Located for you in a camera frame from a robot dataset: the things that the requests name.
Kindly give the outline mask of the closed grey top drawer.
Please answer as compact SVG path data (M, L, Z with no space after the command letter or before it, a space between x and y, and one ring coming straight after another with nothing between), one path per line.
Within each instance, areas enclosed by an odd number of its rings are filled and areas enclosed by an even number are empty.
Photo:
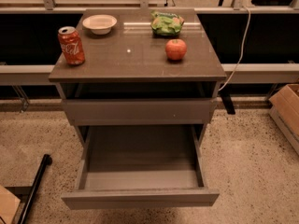
M206 124L211 121L215 99L165 100L63 100L72 125Z

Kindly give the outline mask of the grey drawer cabinet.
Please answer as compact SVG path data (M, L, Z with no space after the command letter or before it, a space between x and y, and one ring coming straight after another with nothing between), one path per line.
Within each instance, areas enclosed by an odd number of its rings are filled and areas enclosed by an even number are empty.
M150 13L137 10L111 10L117 25L106 35L94 35L78 26L85 62L72 66L60 58L50 73L63 100L165 100L215 99L226 75L205 30L193 10L181 11L185 23L179 34L187 52L179 61L165 53L167 37L150 28ZM199 126L201 141L206 124L168 124ZM93 126L148 125L72 125L85 143Z

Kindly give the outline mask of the open grey middle drawer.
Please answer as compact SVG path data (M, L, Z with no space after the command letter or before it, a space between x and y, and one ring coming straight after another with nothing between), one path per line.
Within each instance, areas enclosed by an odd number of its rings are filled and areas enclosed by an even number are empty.
M219 197L206 186L199 126L93 126L72 191L71 209L211 206Z

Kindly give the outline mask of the red coke can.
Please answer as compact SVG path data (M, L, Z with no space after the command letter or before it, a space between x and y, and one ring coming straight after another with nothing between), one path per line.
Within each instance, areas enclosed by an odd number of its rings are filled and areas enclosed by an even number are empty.
M58 39L68 64L80 65L85 62L85 54L79 33L75 27L65 26L58 30Z

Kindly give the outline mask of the red apple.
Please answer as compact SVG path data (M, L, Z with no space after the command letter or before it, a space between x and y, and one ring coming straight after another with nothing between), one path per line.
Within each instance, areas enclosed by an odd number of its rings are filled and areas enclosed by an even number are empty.
M169 60L179 61L187 52L187 45L181 39L171 39L165 45L165 53Z

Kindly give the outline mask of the green chip bag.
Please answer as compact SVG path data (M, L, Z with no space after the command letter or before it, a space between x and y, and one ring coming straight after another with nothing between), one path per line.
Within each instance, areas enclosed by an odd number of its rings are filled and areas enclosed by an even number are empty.
M184 19L174 13L151 11L150 27L156 35L178 35L184 24Z

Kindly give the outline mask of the white bowl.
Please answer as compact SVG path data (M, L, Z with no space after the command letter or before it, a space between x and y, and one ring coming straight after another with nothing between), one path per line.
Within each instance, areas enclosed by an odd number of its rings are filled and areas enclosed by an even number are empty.
M95 35L106 35L116 25L117 19L111 15L92 15L86 18L82 25Z

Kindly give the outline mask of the black metal leg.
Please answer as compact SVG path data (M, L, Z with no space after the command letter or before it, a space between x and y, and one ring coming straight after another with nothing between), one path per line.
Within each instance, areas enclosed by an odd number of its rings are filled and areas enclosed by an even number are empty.
M50 156L50 154L45 154L41 160L41 163L38 167L37 173L36 173L36 177L35 180L33 182L33 185L31 186L29 193L28 193L28 197L26 199L25 205L23 207L23 209L21 210L21 215L20 218L18 220L17 224L26 224L26 220L29 216L30 210L32 208L32 205L34 203L35 197L36 197L36 193L38 191L38 188L40 186L43 174L46 171L46 168L48 166L50 166L52 164L52 158Z

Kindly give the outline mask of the cardboard box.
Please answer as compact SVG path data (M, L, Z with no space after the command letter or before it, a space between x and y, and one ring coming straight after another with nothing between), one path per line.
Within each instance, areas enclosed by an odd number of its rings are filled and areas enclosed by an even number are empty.
M270 117L299 155L299 84L285 85L270 103Z

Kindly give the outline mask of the brown wooden board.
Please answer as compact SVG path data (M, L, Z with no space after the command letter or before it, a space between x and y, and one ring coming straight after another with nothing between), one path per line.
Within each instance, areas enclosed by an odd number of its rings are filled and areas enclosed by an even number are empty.
M0 224L12 224L21 200L0 185Z

